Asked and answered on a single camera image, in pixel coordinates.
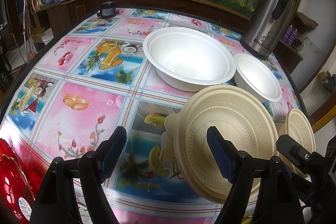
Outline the small beige ribbed bowl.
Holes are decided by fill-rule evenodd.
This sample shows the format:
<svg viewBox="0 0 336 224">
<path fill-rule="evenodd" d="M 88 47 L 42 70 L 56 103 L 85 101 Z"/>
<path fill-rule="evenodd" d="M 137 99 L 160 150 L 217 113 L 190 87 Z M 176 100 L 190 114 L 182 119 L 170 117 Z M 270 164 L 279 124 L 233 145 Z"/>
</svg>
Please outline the small beige ribbed bowl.
<svg viewBox="0 0 336 224">
<path fill-rule="evenodd" d="M 289 135 L 309 153 L 316 151 L 312 127 L 299 109 L 291 109 L 286 115 L 284 125 L 278 130 L 278 136 Z"/>
</svg>

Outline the large beige ribbed bowl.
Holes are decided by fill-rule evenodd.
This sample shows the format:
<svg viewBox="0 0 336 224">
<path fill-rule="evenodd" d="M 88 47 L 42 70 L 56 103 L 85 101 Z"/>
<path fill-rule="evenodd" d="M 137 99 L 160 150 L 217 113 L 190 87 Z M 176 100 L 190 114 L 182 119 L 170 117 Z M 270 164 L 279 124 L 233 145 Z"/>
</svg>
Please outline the large beige ribbed bowl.
<svg viewBox="0 0 336 224">
<path fill-rule="evenodd" d="M 173 137 L 175 158 L 189 186 L 206 200 L 225 203 L 231 183 L 221 175 L 207 144 L 211 126 L 237 150 L 266 160 L 278 155 L 278 134 L 264 105 L 231 85 L 205 88 L 194 94 L 179 113 L 166 117 L 165 129 Z"/>
</svg>

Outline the small white foam bowl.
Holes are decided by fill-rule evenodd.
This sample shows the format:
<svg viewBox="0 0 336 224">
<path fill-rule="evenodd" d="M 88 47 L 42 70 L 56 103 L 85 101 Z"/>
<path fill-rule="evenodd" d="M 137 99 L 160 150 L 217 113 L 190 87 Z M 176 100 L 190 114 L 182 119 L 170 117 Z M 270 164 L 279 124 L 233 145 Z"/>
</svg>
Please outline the small white foam bowl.
<svg viewBox="0 0 336 224">
<path fill-rule="evenodd" d="M 279 81 L 263 62 L 246 53 L 236 53 L 234 61 L 237 87 L 249 92 L 261 103 L 280 101 L 282 90 Z"/>
</svg>

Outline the large white foam bowl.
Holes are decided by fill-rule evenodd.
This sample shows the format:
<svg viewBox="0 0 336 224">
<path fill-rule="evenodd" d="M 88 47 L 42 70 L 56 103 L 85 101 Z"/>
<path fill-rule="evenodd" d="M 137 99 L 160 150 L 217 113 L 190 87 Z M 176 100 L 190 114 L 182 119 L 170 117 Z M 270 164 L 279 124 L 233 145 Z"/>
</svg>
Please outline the large white foam bowl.
<svg viewBox="0 0 336 224">
<path fill-rule="evenodd" d="M 234 57 L 211 36 L 186 27 L 167 27 L 149 34 L 143 52 L 159 77 L 188 92 L 220 85 L 236 72 Z"/>
</svg>

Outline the red plastic plate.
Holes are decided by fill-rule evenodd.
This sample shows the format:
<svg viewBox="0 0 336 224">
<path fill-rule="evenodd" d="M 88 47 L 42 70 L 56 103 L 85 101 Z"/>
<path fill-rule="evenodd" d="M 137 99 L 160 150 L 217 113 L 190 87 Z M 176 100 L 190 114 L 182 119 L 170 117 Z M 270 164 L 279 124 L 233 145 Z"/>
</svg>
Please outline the red plastic plate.
<svg viewBox="0 0 336 224">
<path fill-rule="evenodd" d="M 1 139 L 1 223 L 29 223 L 35 195 L 21 162 Z"/>
</svg>

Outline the colourful floral tablecloth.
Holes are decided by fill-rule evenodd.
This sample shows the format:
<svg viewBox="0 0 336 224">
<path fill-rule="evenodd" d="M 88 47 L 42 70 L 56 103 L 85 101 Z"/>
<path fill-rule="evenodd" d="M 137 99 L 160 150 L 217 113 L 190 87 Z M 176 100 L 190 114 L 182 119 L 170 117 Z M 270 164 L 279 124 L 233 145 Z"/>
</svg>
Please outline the colourful floral tablecloth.
<svg viewBox="0 0 336 224">
<path fill-rule="evenodd" d="M 149 164 L 166 145 L 165 118 L 193 95 L 163 81 L 143 53 L 144 38 L 167 27 L 203 32 L 243 53 L 241 32 L 167 11 L 120 8 L 112 19 L 86 16 L 29 64 L 1 108 L 1 139 L 13 149 L 35 197 L 55 157 L 78 159 L 117 126 L 127 144 L 102 188 L 121 223 L 214 223 L 221 206 L 187 184 L 170 153 L 161 177 Z"/>
</svg>

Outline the stainless steel thermos jug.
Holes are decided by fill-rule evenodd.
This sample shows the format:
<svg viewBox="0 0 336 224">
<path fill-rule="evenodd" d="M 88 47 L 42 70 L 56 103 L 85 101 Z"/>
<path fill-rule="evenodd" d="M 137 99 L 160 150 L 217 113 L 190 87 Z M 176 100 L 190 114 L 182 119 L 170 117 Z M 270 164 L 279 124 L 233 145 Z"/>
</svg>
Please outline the stainless steel thermos jug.
<svg viewBox="0 0 336 224">
<path fill-rule="evenodd" d="M 267 60 L 284 33 L 295 0 L 259 0 L 240 44 L 254 57 Z"/>
</svg>

